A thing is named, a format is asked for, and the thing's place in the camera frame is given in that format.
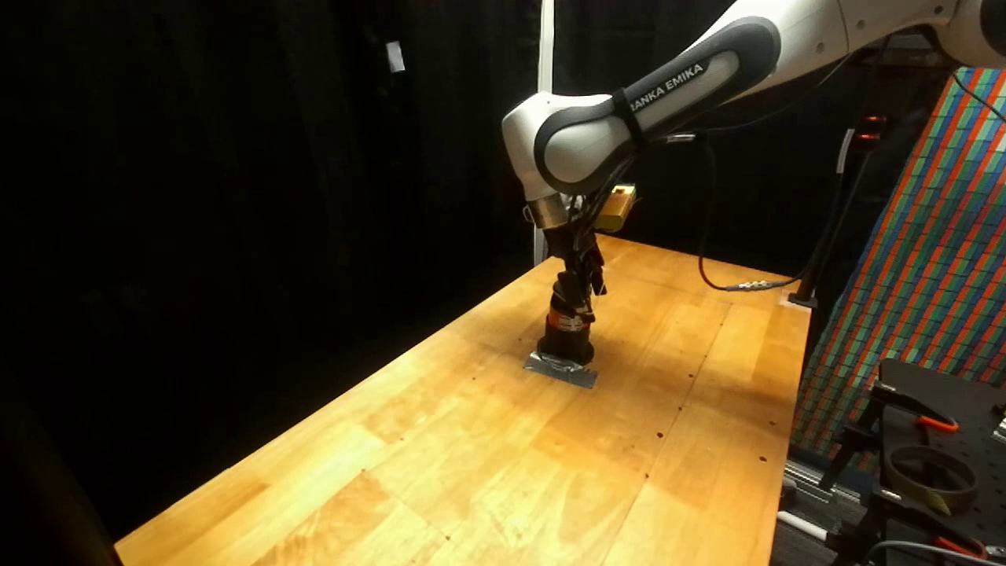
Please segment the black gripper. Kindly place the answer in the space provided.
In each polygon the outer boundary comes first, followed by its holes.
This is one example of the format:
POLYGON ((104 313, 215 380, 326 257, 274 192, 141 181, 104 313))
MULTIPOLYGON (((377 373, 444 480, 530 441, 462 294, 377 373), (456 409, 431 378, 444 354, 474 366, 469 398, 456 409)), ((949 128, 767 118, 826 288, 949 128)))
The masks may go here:
POLYGON ((562 274, 552 281, 550 309, 562 316, 572 316, 572 291, 581 294, 574 309, 583 324, 595 324, 595 294, 603 294, 603 253, 595 237, 591 224, 565 224, 548 230, 548 250, 562 261, 562 274))

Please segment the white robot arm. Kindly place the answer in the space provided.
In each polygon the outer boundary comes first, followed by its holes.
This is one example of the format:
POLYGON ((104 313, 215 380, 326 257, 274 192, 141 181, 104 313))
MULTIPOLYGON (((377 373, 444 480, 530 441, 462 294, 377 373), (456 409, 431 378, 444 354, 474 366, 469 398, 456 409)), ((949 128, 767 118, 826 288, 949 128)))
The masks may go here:
POLYGON ((660 133, 909 29, 927 29, 955 61, 1006 61, 1006 0, 735 0, 682 53, 611 95, 530 95, 512 108, 505 158, 533 226, 565 261, 548 327, 583 331, 591 294, 603 291, 591 230, 567 218, 565 194, 605 192, 660 133))

